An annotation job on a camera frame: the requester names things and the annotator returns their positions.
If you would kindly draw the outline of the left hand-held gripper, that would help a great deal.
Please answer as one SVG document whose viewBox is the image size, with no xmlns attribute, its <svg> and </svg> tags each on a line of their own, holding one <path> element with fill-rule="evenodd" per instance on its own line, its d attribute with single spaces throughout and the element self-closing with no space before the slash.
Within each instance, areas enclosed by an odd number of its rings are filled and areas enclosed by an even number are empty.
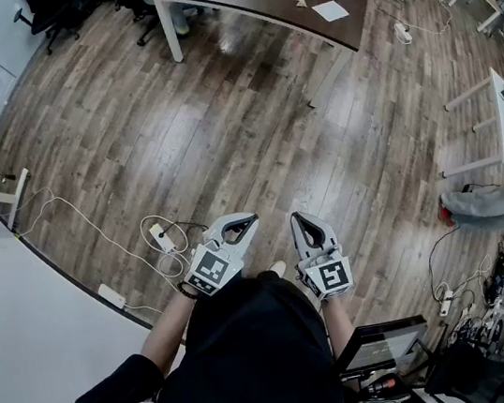
<svg viewBox="0 0 504 403">
<path fill-rule="evenodd" d="M 215 295 L 241 273 L 245 253 L 258 228 L 259 216 L 254 213 L 217 218 L 203 233 L 208 245 L 198 244 L 193 250 L 183 282 L 207 296 Z"/>
</svg>

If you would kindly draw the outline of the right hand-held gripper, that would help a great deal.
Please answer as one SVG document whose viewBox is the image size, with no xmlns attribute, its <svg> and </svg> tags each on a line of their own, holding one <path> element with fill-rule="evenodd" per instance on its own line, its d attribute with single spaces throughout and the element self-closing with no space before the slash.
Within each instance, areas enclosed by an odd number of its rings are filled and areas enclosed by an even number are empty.
<svg viewBox="0 0 504 403">
<path fill-rule="evenodd" d="M 320 300 L 346 292 L 353 286 L 348 257 L 337 245 L 333 228 L 317 216 L 293 212 L 290 217 L 297 271 L 302 283 Z"/>
</svg>

